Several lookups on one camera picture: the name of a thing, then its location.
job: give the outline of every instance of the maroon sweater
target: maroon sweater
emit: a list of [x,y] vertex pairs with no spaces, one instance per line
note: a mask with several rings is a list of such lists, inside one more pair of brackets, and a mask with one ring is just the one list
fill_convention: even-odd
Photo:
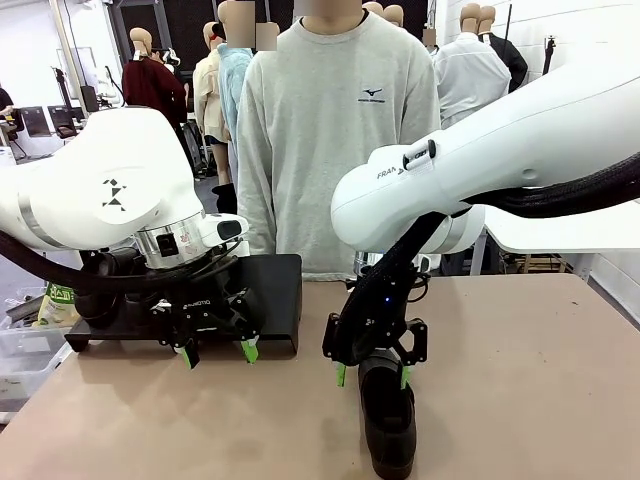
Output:
[[186,92],[176,77],[150,58],[124,66],[122,90],[128,105],[141,105],[160,111],[172,127],[187,121]]

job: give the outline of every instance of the gray sweatshirt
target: gray sweatshirt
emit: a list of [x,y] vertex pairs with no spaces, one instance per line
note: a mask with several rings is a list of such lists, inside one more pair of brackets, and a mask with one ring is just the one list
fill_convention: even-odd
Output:
[[300,22],[247,71],[238,118],[238,214],[252,254],[297,253],[306,280],[353,276],[331,226],[331,197],[381,146],[440,128],[427,49],[377,15],[323,36]]

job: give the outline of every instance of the brown tabletop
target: brown tabletop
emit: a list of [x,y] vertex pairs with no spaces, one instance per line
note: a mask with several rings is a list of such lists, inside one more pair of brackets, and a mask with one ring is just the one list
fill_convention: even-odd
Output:
[[[345,298],[305,285],[295,359],[223,349],[187,371],[115,343],[70,357],[0,435],[0,477],[376,478],[356,370],[340,389],[321,354]],[[578,277],[435,279],[410,311],[430,329],[411,478],[640,478],[640,334]]]

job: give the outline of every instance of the black chair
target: black chair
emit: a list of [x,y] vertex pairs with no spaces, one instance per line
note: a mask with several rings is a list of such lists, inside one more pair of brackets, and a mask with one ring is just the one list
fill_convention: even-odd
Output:
[[21,158],[18,158],[17,160],[22,160],[23,158],[27,157],[27,152],[25,152],[24,149],[18,143],[18,132],[24,131],[24,121],[22,119],[22,112],[20,111],[19,108],[14,108],[11,116],[13,117],[13,123],[16,126],[16,129],[10,131],[8,137],[9,137],[9,141],[13,142],[16,145],[16,147],[18,147],[22,152],[23,156]]

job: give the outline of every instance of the clear plastic container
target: clear plastic container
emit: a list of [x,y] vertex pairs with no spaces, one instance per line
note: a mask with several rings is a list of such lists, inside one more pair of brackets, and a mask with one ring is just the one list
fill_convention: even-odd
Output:
[[17,412],[71,353],[69,328],[0,330],[0,412]]

